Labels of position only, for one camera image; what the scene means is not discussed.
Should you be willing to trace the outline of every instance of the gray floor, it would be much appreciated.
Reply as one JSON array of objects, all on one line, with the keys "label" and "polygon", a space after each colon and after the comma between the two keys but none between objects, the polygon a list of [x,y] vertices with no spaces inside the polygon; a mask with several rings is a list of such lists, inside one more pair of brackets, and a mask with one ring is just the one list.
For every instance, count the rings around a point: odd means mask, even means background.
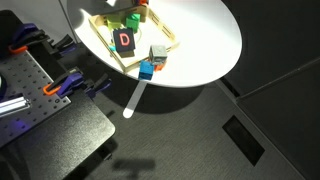
[{"label": "gray floor", "polygon": [[[77,59],[91,77],[107,71],[113,80],[94,102],[116,126],[113,158],[91,170],[82,167],[86,179],[303,179],[221,83],[186,89],[148,85],[132,118],[125,119],[122,112],[137,81],[104,66],[85,48],[80,51]],[[256,166],[222,129],[233,115],[265,149]]]},{"label": "gray floor", "polygon": [[320,179],[319,75],[320,58],[239,100],[306,179]]}]

